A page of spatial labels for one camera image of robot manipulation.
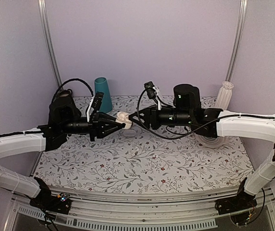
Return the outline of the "white round earbud case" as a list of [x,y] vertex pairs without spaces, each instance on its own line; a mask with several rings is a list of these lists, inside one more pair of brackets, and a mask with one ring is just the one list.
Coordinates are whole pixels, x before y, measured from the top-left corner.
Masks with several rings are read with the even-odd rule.
[[129,120],[129,113],[126,112],[118,112],[116,116],[116,122],[125,124],[124,129],[130,129],[132,127],[132,121]]

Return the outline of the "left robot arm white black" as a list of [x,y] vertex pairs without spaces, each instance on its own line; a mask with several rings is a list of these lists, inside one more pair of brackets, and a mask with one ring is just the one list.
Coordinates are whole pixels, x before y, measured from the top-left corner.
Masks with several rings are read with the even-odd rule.
[[[48,152],[58,149],[71,134],[89,135],[90,140],[102,139],[125,128],[116,118],[99,112],[102,97],[91,98],[86,116],[82,117],[70,95],[58,97],[49,106],[48,124],[30,130],[0,134],[0,159],[8,156]],[[50,209],[55,199],[46,183],[37,177],[26,177],[0,166],[0,188],[24,194]]]

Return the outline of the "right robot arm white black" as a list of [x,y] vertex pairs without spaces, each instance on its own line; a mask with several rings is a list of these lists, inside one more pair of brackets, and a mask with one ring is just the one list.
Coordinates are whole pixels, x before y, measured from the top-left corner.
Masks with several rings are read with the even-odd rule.
[[189,126],[192,133],[208,138],[244,137],[274,144],[273,150],[258,170],[241,182],[232,200],[235,209],[242,210],[263,186],[275,178],[275,114],[254,115],[219,108],[203,109],[199,89],[190,84],[179,84],[173,88],[173,105],[161,101],[152,82],[144,84],[142,93],[147,94],[156,104],[137,109],[129,115],[129,120],[151,133],[161,126]]

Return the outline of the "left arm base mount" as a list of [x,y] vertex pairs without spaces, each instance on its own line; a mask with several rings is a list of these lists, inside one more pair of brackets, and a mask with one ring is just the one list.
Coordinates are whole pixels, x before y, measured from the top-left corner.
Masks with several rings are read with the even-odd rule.
[[72,200],[70,195],[60,193],[57,196],[52,195],[47,184],[37,177],[34,178],[39,183],[40,192],[35,198],[31,198],[29,204],[44,211],[51,211],[68,215]]

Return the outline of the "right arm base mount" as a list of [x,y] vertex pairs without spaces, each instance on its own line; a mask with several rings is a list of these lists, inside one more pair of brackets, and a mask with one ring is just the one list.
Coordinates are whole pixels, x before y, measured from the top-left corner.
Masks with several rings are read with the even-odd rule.
[[215,209],[219,215],[233,213],[236,211],[249,209],[257,205],[255,195],[245,192],[245,183],[248,178],[240,183],[237,194],[235,196],[218,199],[215,201]]

